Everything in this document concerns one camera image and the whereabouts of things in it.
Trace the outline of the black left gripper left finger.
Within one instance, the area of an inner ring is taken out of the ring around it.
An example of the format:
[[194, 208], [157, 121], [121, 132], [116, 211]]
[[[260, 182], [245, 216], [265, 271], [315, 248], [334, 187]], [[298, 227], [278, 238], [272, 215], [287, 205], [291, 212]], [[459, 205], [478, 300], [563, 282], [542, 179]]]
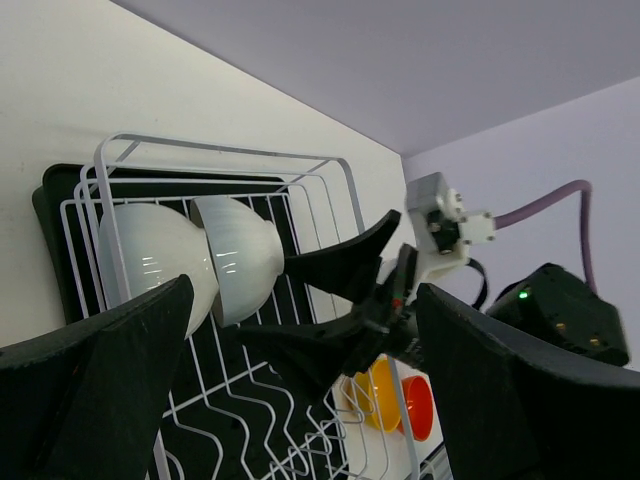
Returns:
[[181, 275], [2, 348], [2, 478], [145, 478], [193, 299]]

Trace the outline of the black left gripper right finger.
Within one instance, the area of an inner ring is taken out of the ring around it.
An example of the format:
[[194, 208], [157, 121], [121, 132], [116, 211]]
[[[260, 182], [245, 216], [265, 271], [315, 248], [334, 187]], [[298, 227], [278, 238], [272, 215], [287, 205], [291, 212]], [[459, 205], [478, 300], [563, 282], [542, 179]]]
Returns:
[[427, 373], [456, 479], [636, 479], [639, 374], [418, 290]]

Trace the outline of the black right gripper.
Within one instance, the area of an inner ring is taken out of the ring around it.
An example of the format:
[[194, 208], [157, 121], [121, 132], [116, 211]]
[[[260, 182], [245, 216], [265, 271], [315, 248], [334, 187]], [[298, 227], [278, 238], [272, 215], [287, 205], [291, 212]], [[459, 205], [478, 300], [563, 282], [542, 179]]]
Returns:
[[[401, 213], [391, 209], [375, 225], [347, 241], [285, 258], [284, 273], [352, 303], [362, 303], [376, 285], [381, 254]], [[340, 376], [363, 373], [385, 354], [419, 370], [424, 360], [409, 302], [417, 250], [404, 244], [396, 266], [372, 296], [349, 315], [320, 324], [242, 326], [236, 339], [267, 361], [293, 392], [320, 402]]]

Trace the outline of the white ribbed ceramic bowl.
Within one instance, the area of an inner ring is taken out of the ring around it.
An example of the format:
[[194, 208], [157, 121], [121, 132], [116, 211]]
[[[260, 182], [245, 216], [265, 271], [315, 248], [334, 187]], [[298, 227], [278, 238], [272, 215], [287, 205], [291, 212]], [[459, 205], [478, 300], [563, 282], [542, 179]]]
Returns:
[[237, 325], [269, 299], [284, 272], [284, 250], [275, 224], [241, 201], [197, 197], [190, 218], [204, 229], [219, 284], [213, 315], [222, 327]]

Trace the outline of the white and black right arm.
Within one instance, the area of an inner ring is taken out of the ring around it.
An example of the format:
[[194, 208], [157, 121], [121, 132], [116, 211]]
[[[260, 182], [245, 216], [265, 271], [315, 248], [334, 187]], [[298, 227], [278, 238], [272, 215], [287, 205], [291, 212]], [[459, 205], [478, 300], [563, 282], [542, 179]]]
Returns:
[[[426, 369], [418, 322], [430, 313], [410, 297], [417, 250], [403, 245], [386, 279], [376, 280], [400, 219], [391, 210], [350, 240], [286, 258], [288, 276], [352, 301], [348, 314], [320, 324], [245, 326], [235, 335], [312, 404], [339, 377], [366, 372], [382, 354]], [[486, 313], [563, 350], [616, 366], [630, 361], [617, 308], [559, 265], [544, 264], [505, 288]]]

